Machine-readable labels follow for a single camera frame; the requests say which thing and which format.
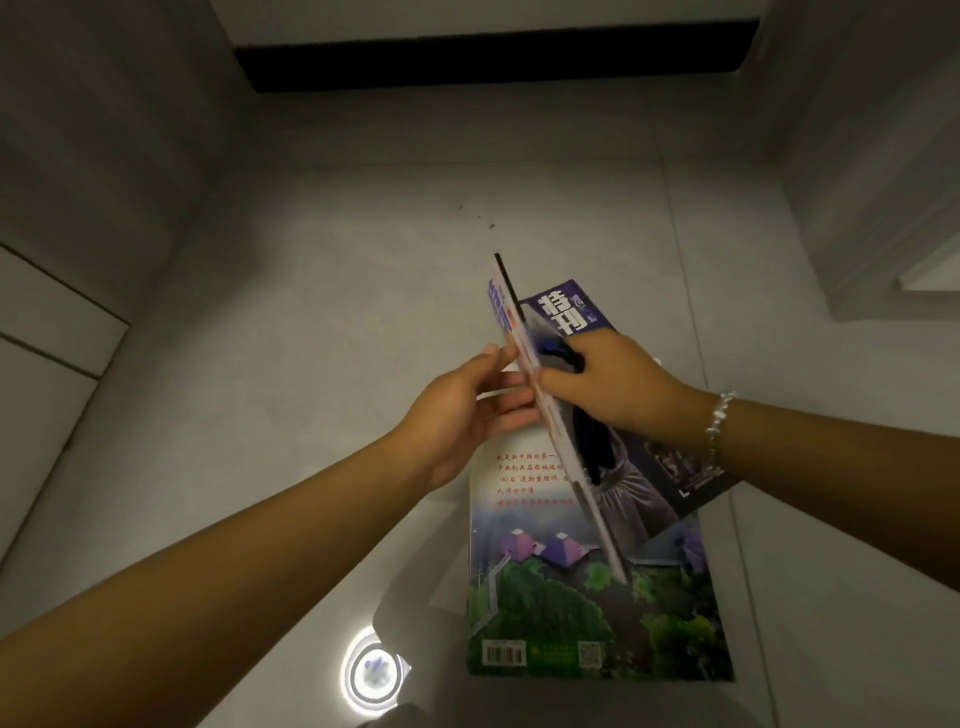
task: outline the person's left hand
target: person's left hand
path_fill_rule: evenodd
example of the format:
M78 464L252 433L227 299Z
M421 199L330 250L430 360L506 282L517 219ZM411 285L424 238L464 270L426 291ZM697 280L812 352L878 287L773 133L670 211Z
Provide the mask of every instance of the person's left hand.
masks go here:
M523 373L503 371L514 359L516 344L503 349L488 344L470 361L430 382L396 426L393 434L424 473L428 490L455 478L491 437L540 419L533 406L534 391L525 385ZM478 399L486 392L513 387Z

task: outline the white chinese characters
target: white chinese characters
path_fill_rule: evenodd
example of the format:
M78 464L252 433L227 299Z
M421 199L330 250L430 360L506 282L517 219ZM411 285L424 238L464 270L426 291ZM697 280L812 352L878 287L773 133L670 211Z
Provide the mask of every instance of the white chinese characters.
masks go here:
M587 327L587 322L580 315L570 301L564 295L563 291L550 291L550 293L537 299L537 303L543 306L543 311L557 322L557 326L569 336L574 331L579 331Z

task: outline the wrist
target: wrist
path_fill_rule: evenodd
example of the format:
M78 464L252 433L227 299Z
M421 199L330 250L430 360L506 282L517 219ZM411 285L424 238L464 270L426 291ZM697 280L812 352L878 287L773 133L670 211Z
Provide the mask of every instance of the wrist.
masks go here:
M430 466L419 455L416 443L406 436L398 425L377 440L377 456L382 458L392 473L396 474L396 483L417 499L429 492L427 480Z
M711 392L680 384L650 428L651 439L704 457L708 448L707 428L716 400Z

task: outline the white cabinet door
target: white cabinet door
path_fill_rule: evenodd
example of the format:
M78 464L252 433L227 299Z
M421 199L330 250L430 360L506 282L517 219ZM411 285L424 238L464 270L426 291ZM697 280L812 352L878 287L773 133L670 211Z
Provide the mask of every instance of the white cabinet door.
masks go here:
M96 386L96 379L0 339L0 557Z
M0 248L0 334L99 376L126 330L96 303Z

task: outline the hand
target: hand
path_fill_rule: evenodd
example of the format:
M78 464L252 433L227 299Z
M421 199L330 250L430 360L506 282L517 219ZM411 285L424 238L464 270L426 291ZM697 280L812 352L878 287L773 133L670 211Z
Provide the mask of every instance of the hand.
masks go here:
M392 433L429 490L455 478L482 443L540 419L534 391L521 372L504 372L516 345L488 344L466 364L438 376L417 397ZM478 399L486 392L510 389Z
M566 339L587 360L580 375L540 370L538 384L594 419L697 451L714 397L670 375L631 338L600 328Z

